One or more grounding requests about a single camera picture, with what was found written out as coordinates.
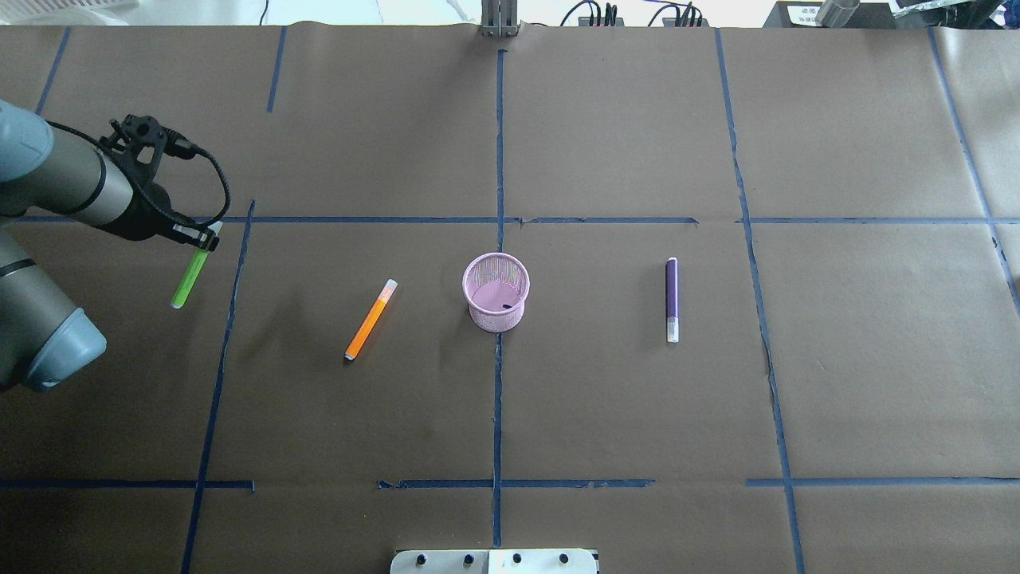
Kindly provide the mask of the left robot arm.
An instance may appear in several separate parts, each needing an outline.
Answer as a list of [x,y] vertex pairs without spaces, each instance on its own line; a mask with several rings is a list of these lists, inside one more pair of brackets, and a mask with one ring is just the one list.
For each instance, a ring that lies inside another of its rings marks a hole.
[[[155,237],[194,250],[171,297],[181,309],[205,261],[220,242],[230,210],[230,180],[207,149],[152,116],[113,120],[112,134],[95,138],[2,103],[2,389],[48,392],[72,378],[107,349],[86,310],[53,280],[33,240],[49,250],[67,247],[79,224],[131,242]],[[207,160],[223,192],[212,217],[189,217],[172,206],[157,181],[164,159]]]

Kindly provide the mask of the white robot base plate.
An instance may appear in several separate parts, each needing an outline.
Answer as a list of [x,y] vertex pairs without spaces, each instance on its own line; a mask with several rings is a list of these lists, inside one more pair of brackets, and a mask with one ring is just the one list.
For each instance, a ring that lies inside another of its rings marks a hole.
[[598,573],[586,547],[493,547],[401,551],[390,573]]

